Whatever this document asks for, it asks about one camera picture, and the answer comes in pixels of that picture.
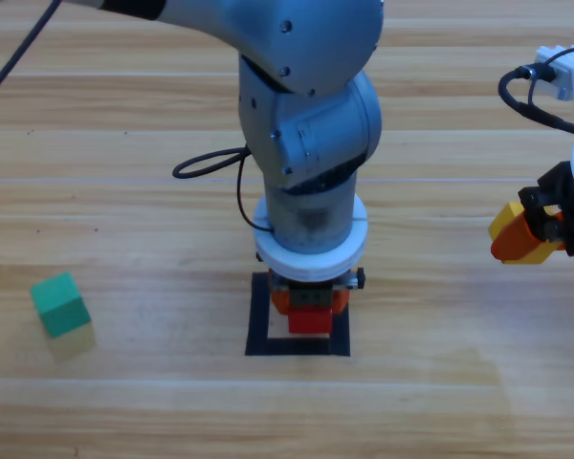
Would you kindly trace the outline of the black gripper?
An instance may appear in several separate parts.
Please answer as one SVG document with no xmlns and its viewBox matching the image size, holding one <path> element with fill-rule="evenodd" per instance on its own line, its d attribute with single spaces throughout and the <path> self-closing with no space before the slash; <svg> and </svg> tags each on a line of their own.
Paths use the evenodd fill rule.
<svg viewBox="0 0 574 459">
<path fill-rule="evenodd" d="M 272 270 L 263 273 L 262 278 L 268 284 L 272 303 L 283 316 L 289 315 L 290 307 L 331 307 L 332 314 L 339 316 L 348 305 L 350 293 L 362 290 L 366 282 L 363 267 L 319 282 L 295 281 Z"/>
<path fill-rule="evenodd" d="M 503 264 L 539 265 L 556 251 L 574 256 L 574 177 L 560 162 L 519 191 L 523 209 L 503 209 L 490 225 L 491 254 Z"/>
</svg>

